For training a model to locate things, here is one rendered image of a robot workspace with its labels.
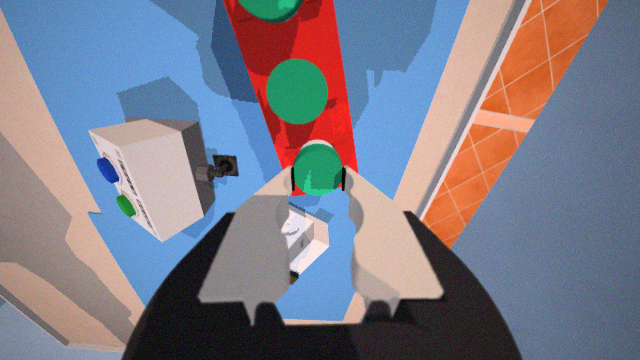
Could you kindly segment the blue flat mat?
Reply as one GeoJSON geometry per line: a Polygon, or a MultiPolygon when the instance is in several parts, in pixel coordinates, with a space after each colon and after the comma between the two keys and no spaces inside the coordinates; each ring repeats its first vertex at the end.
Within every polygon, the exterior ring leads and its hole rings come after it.
{"type": "MultiPolygon", "coordinates": [[[[334,0],[359,175],[394,200],[470,0],[334,0]]],[[[146,307],[227,212],[283,169],[223,0],[0,0],[0,8],[101,213],[88,216],[146,307]],[[126,216],[88,130],[125,117],[199,121],[216,200],[164,242],[126,216]]],[[[328,224],[329,247],[276,303],[282,319],[343,321],[356,227],[342,187],[288,197],[328,224]]]]}

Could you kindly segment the green screw cap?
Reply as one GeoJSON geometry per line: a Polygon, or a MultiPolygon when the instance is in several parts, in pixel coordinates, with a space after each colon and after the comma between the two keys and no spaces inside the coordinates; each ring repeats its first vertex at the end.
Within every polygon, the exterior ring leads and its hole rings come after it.
{"type": "Polygon", "coordinates": [[[293,17],[303,0],[238,0],[253,16],[267,23],[282,23],[293,17]]]}

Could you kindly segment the green cylinder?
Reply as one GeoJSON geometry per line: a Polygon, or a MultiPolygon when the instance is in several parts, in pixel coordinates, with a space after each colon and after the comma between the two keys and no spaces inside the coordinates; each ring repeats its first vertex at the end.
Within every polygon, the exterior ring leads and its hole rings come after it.
{"type": "Polygon", "coordinates": [[[273,112],[291,124],[315,120],[328,100],[328,86],[321,70],[305,59],[288,59],[278,64],[266,85],[273,112]]]}
{"type": "Polygon", "coordinates": [[[341,184],[342,162],[338,153],[325,144],[310,144],[299,151],[294,162],[297,187],[310,195],[326,195],[341,184]]]}

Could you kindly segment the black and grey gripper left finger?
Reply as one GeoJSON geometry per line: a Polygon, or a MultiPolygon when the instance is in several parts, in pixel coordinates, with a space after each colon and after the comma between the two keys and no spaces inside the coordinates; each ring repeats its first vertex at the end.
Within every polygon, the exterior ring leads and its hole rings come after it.
{"type": "Polygon", "coordinates": [[[158,287],[121,360],[181,360],[215,336],[254,325],[257,305],[275,304],[290,287],[281,231],[292,191],[289,165],[227,212],[158,287]]]}

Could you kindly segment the white box with blue and green buttons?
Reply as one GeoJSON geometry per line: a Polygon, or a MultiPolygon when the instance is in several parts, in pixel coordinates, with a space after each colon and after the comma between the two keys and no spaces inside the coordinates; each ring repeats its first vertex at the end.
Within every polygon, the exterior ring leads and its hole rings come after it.
{"type": "Polygon", "coordinates": [[[206,215],[216,200],[212,181],[239,176],[237,159],[213,155],[215,167],[208,164],[199,121],[124,119],[88,130],[97,166],[123,213],[164,242],[206,215]]]}

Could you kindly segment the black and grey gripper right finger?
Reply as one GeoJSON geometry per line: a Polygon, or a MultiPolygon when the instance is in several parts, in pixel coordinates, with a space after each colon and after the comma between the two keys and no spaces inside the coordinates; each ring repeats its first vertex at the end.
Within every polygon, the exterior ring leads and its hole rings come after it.
{"type": "Polygon", "coordinates": [[[523,360],[483,285],[412,211],[347,165],[341,184],[356,227],[351,283],[365,313],[372,301],[384,300],[392,322],[426,329],[473,360],[523,360]]]}

